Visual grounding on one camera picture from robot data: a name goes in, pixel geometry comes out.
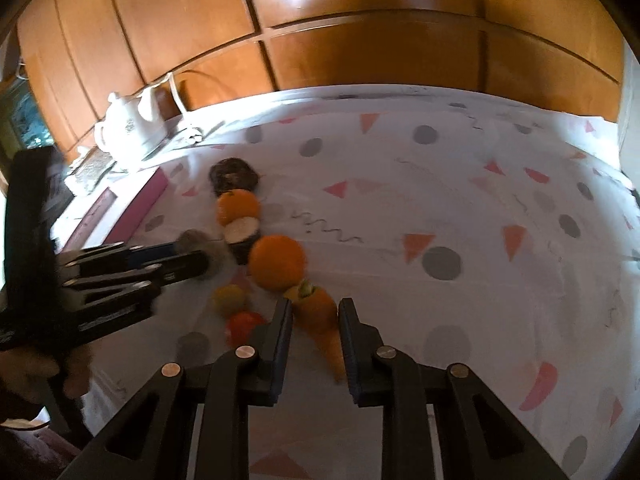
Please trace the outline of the left hand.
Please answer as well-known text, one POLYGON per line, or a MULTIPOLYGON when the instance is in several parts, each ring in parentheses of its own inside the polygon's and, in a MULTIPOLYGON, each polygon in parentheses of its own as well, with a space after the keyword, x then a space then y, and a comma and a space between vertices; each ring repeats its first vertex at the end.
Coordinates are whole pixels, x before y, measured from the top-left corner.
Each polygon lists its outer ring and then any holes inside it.
MULTIPOLYGON (((70 352, 66 361, 67 376, 63 391, 69 399, 78 399, 89 391, 92 352, 82 346, 70 352)), ((31 403, 40 404, 42 394, 37 382, 58 374, 54 359, 40 356, 32 349, 12 349, 1 352, 1 388, 31 403)))

